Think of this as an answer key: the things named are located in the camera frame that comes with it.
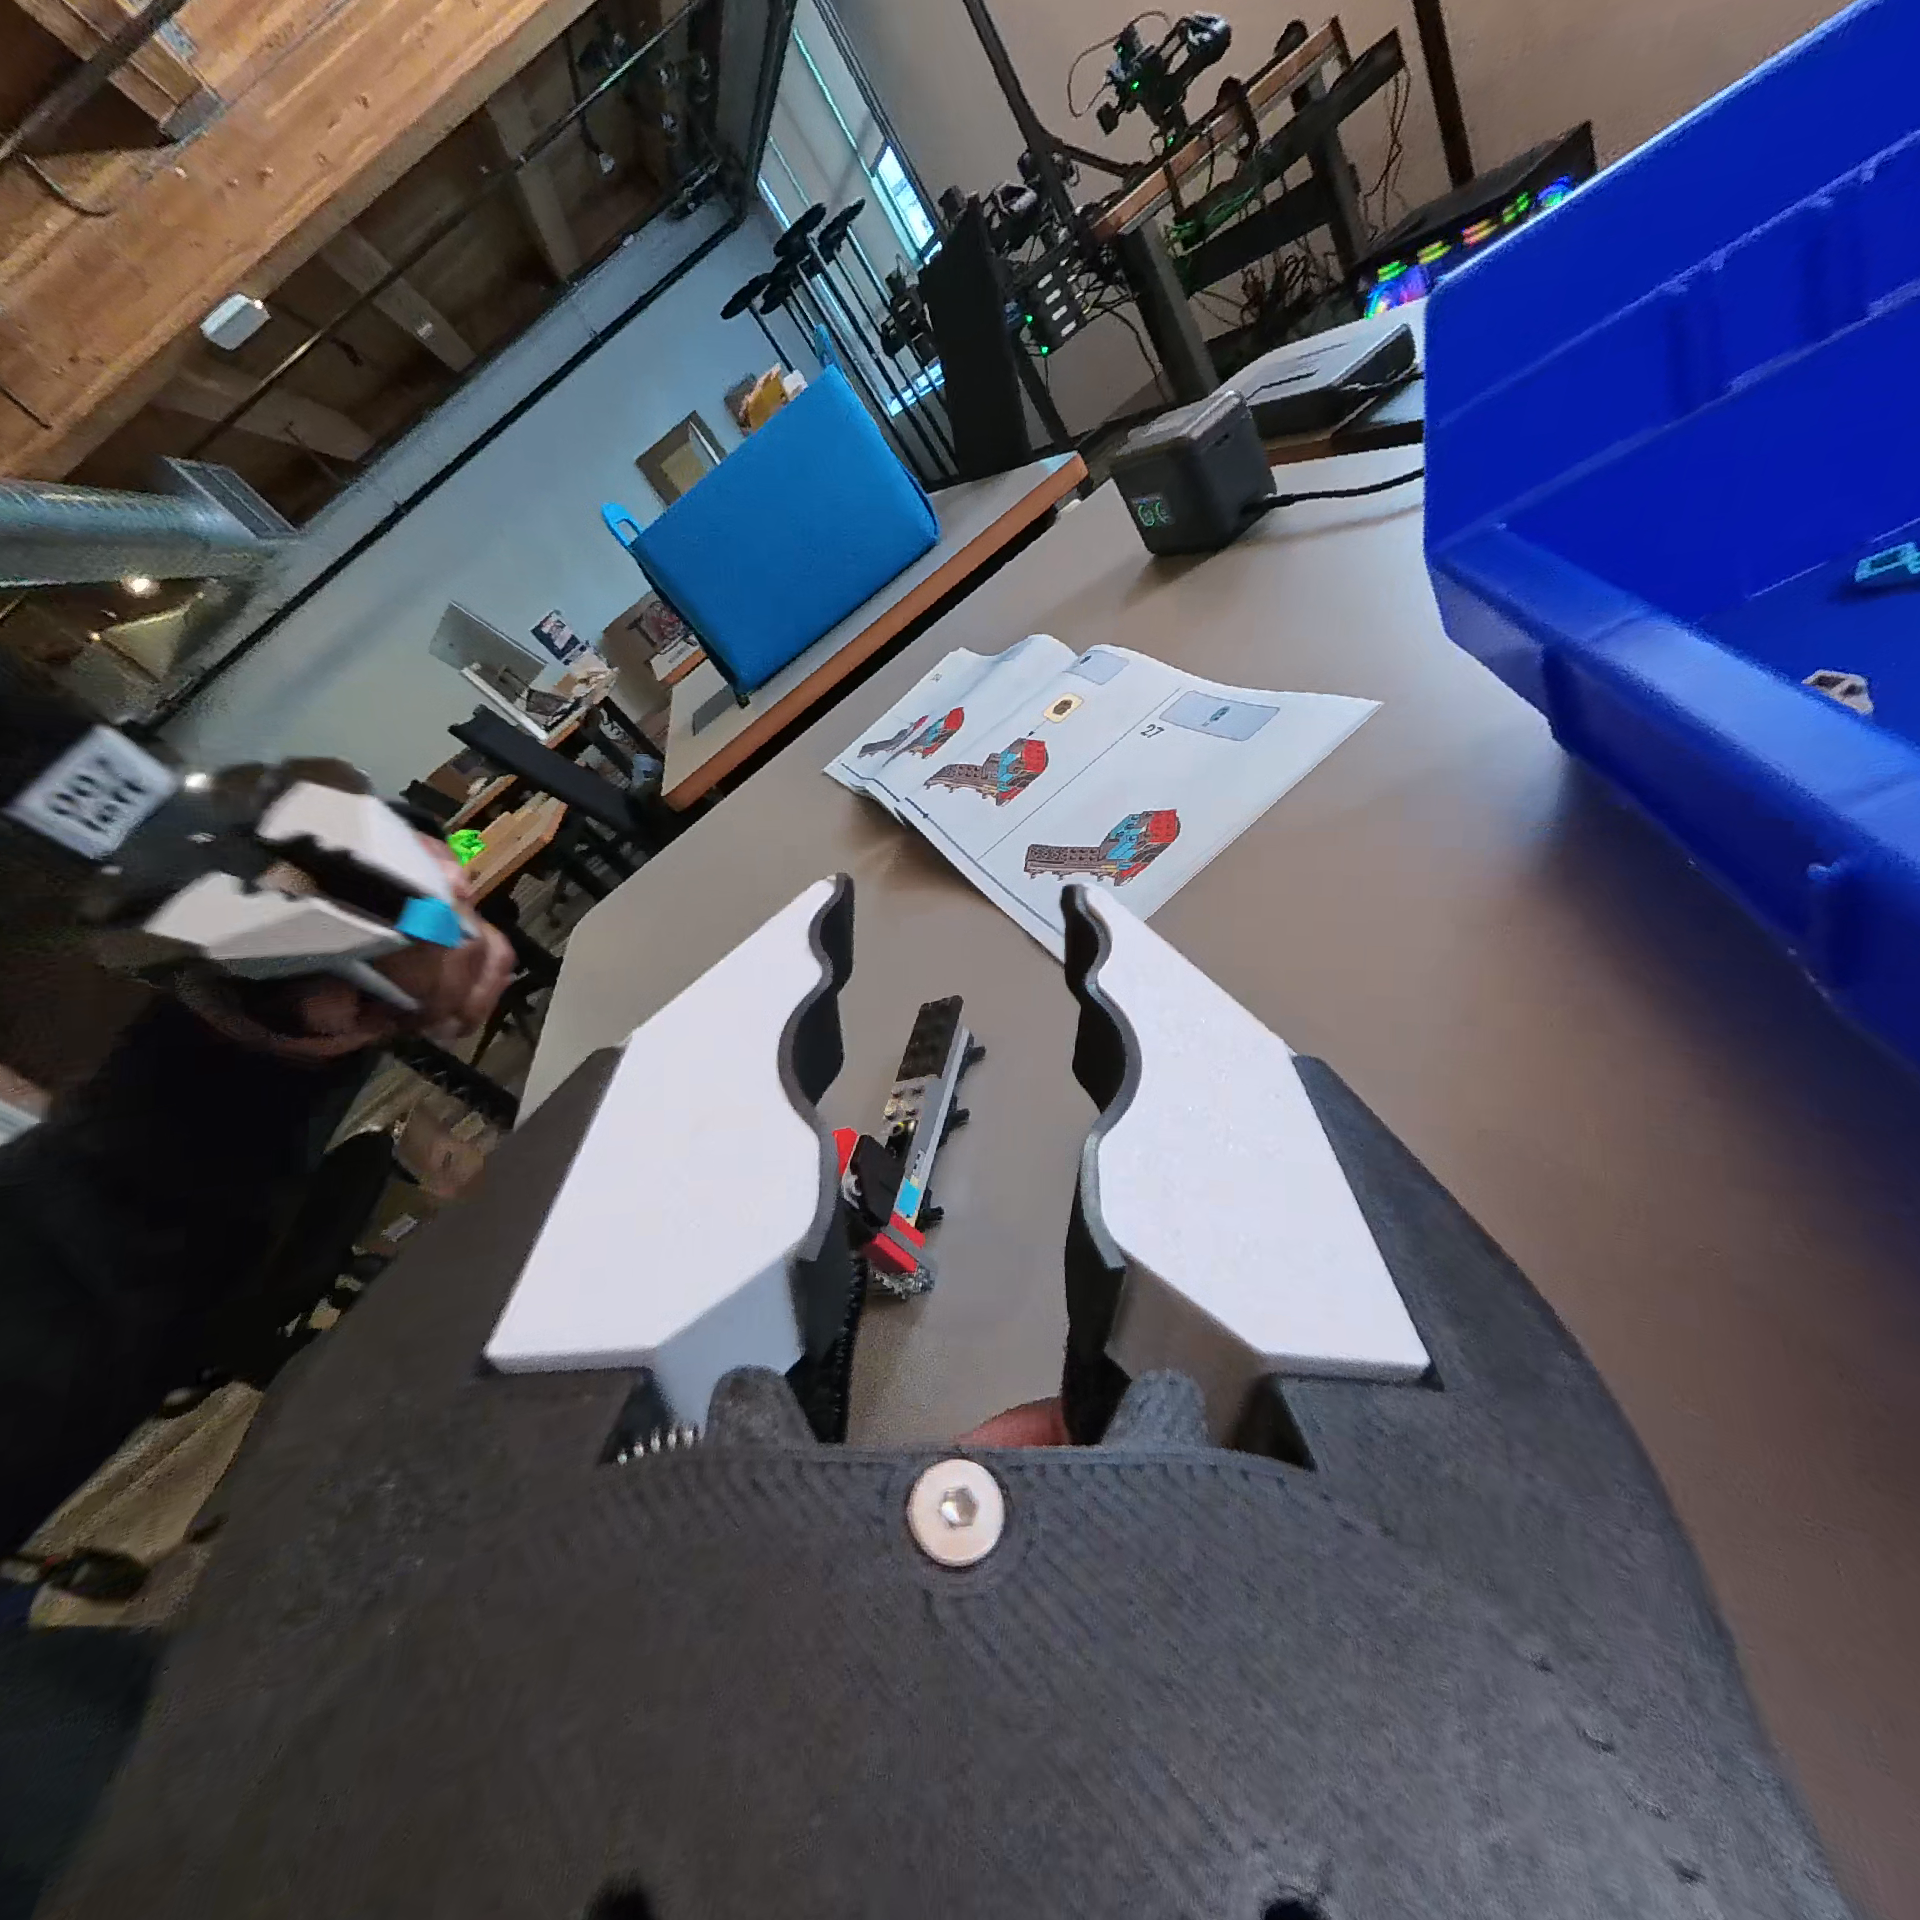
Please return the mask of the white flat panel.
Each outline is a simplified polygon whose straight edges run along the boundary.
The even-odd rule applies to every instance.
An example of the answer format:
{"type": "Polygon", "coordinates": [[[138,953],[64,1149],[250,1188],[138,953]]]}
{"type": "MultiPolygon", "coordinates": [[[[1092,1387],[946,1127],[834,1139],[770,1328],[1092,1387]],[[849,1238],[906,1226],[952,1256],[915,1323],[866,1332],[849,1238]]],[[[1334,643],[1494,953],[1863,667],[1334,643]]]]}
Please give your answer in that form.
{"type": "Polygon", "coordinates": [[[455,671],[487,671],[487,674],[512,674],[517,683],[540,683],[556,659],[544,646],[527,646],[516,635],[501,635],[491,627],[484,615],[448,602],[440,615],[427,654],[455,667],[455,671]]]}

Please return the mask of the long black toy brick assembly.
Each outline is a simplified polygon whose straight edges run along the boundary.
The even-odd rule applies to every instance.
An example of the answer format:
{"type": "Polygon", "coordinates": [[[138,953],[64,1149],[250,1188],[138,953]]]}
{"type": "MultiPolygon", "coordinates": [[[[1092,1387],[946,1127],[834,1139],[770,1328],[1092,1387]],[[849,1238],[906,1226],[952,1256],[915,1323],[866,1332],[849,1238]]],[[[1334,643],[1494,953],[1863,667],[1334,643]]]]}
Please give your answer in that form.
{"type": "Polygon", "coordinates": [[[943,1219],[930,1182],[943,1146],[971,1127],[964,1073],[979,1061],[986,1061],[986,1047],[964,1027],[964,1001],[956,993],[921,1001],[878,1133],[897,1163],[894,1214],[911,1230],[930,1230],[943,1219]]]}

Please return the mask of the blue plastic bin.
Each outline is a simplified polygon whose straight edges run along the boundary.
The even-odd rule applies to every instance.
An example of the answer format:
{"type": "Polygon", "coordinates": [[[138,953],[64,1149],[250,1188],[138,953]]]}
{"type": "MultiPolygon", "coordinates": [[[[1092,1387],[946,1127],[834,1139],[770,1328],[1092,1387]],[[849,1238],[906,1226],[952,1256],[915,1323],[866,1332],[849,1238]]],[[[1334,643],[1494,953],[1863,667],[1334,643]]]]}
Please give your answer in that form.
{"type": "Polygon", "coordinates": [[[1450,640],[1914,1067],[1914,590],[1853,590],[1903,541],[1914,4],[1853,4],[1438,285],[1426,562],[1450,640]]]}

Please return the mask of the lit computer tower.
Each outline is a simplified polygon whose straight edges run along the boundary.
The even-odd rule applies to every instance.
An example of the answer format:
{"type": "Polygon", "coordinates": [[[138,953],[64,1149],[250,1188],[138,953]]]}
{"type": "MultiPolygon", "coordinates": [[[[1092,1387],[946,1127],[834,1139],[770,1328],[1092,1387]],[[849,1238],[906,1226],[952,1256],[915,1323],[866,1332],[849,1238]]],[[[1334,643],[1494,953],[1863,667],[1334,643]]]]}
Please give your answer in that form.
{"type": "Polygon", "coordinates": [[[1487,253],[1502,237],[1566,205],[1596,175],[1591,125],[1487,168],[1459,189],[1402,216],[1353,269],[1361,320],[1420,305],[1443,276],[1487,253]]]}

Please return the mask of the small black flat box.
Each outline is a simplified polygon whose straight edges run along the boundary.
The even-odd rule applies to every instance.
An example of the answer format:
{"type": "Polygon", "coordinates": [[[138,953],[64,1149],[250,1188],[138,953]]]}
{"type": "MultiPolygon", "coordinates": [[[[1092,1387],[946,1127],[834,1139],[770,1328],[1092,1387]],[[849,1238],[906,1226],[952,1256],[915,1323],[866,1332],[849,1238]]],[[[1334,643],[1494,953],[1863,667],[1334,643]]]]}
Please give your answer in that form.
{"type": "Polygon", "coordinates": [[[1231,382],[1263,442],[1324,438],[1368,407],[1402,394],[1420,376],[1417,332],[1361,328],[1324,332],[1305,344],[1273,349],[1231,382]]]}

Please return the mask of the black panel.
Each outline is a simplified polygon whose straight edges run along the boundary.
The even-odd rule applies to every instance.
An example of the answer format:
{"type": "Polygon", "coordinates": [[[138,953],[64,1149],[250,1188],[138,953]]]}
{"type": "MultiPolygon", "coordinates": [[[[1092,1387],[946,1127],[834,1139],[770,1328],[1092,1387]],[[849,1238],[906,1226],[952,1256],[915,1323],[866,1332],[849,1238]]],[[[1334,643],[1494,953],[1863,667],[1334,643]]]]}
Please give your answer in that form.
{"type": "Polygon", "coordinates": [[[1018,344],[1007,273],[979,195],[943,195],[946,237],[918,273],[943,364],[943,405],[956,481],[994,481],[1047,451],[1071,451],[1039,360],[1018,344]]]}

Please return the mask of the black office chair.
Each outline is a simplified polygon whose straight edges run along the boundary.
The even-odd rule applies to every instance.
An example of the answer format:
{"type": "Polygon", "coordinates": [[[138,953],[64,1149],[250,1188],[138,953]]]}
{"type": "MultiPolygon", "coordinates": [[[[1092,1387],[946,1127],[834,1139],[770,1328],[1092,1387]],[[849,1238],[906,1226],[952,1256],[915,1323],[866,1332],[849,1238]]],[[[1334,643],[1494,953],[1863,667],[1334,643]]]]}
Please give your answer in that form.
{"type": "Polygon", "coordinates": [[[484,753],[499,776],[517,779],[535,793],[564,801],[564,827],[552,844],[552,865],[588,898],[608,898],[648,859],[666,849],[685,820],[657,801],[656,791],[619,785],[575,759],[535,741],[523,727],[495,711],[476,711],[448,731],[459,748],[484,753]]]}

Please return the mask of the silver air duct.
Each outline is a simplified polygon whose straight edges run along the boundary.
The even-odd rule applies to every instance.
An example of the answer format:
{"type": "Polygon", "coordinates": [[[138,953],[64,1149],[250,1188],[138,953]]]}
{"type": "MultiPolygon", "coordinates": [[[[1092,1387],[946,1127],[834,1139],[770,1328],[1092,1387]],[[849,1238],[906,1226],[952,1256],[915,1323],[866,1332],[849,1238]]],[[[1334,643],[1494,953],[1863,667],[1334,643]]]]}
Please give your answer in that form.
{"type": "Polygon", "coordinates": [[[4,586],[106,586],[130,574],[250,578],[290,530],[254,530],[203,495],[94,490],[4,481],[4,586]]]}

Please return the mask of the grey desk wooden edge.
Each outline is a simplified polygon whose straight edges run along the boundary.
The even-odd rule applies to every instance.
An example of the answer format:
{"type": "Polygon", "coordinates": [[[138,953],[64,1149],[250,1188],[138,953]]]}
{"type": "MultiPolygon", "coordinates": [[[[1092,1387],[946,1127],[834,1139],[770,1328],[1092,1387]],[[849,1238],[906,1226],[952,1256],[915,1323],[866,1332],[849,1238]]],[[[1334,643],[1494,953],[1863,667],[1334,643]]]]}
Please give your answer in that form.
{"type": "Polygon", "coordinates": [[[1086,481],[1086,461],[1063,451],[937,490],[937,548],[748,700],[736,700],[714,664],[696,664],[669,692],[657,799],[673,815],[714,801],[1048,530],[1086,481]]]}

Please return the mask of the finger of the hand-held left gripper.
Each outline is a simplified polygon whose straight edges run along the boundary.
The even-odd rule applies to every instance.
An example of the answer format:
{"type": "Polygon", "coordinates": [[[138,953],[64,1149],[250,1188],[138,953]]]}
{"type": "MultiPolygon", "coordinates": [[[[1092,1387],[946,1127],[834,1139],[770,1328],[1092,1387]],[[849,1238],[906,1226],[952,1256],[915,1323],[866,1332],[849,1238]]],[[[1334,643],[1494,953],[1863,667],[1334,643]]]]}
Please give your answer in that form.
{"type": "Polygon", "coordinates": [[[218,974],[261,984],[326,974],[400,1016],[419,1016],[419,997],[374,970],[374,958],[404,949],[407,937],[326,893],[283,893],[230,873],[203,873],[155,908],[142,936],[189,945],[218,974]]]}
{"type": "Polygon", "coordinates": [[[374,793],[299,779],[261,815],[254,837],[342,908],[451,908],[448,863],[374,793]]]}

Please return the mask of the instruction booklet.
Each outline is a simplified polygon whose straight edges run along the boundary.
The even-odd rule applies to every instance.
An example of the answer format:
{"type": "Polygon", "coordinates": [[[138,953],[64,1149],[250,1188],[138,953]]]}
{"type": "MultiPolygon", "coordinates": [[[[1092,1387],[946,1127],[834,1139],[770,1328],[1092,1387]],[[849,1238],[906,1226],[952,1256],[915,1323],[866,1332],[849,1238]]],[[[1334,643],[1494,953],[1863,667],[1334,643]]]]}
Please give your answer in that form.
{"type": "Polygon", "coordinates": [[[1054,958],[1066,888],[1149,918],[1377,716],[1251,692],[1127,646],[948,651],[827,779],[921,833],[1054,958]]]}

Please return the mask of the blue fabric box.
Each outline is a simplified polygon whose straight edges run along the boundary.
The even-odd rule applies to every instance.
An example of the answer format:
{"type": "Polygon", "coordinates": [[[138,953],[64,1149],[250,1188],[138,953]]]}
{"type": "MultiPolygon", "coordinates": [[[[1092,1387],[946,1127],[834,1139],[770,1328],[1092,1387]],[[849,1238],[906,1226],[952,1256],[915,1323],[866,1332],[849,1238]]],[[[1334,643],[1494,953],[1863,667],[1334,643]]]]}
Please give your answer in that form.
{"type": "Polygon", "coordinates": [[[601,522],[736,704],[778,679],[943,541],[918,474],[830,368],[656,522],[601,522]]]}

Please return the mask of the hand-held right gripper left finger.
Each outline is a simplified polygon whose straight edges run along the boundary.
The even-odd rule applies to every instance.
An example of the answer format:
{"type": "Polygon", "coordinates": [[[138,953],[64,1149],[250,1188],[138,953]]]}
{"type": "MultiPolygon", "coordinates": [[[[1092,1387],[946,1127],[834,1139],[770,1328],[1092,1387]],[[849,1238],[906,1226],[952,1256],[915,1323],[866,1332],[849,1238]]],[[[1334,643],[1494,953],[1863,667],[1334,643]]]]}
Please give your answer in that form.
{"type": "Polygon", "coordinates": [[[491,1324],[495,1373],[642,1373],[669,1425],[736,1369],[845,1357],[855,1260],[818,1115],[855,884],[818,880],[633,1027],[491,1324]]]}

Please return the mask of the person's left hand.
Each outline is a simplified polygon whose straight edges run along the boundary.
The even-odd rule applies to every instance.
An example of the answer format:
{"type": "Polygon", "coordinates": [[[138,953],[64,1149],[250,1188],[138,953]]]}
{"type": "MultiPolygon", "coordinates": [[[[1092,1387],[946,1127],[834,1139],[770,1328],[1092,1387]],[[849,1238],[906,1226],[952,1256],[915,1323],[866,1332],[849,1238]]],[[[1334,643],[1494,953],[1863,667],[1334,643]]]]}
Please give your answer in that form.
{"type": "Polygon", "coordinates": [[[444,872],[462,937],[455,945],[407,941],[367,962],[371,974],[407,997],[407,1009],[339,974],[302,974],[279,985],[239,992],[239,1009],[265,1029],[261,1047],[290,1061],[336,1061],[395,1039],[455,1042],[491,1018],[512,985],[516,949],[480,918],[459,859],[431,833],[419,833],[419,844],[444,872]]]}

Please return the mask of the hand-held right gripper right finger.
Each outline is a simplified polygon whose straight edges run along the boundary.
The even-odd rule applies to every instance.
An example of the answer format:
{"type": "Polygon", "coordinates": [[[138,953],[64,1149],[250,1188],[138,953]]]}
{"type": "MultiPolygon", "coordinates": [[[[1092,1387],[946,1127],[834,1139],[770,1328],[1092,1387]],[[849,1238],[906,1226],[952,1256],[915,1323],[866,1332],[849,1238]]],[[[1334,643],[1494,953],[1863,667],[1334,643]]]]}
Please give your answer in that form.
{"type": "Polygon", "coordinates": [[[1063,1413],[1099,1445],[1177,1373],[1235,1445],[1276,1379],[1420,1387],[1390,1275],[1296,1055],[1119,893],[1063,889],[1072,1079],[1092,1102],[1066,1242],[1063,1413]]]}

